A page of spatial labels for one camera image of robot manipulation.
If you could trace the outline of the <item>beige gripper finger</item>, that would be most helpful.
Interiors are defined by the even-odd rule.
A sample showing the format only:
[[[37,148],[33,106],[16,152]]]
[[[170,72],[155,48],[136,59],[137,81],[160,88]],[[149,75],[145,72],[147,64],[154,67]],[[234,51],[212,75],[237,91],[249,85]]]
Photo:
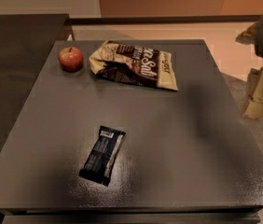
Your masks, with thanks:
[[[263,66],[260,70],[250,70],[242,114],[249,119],[263,118]]]

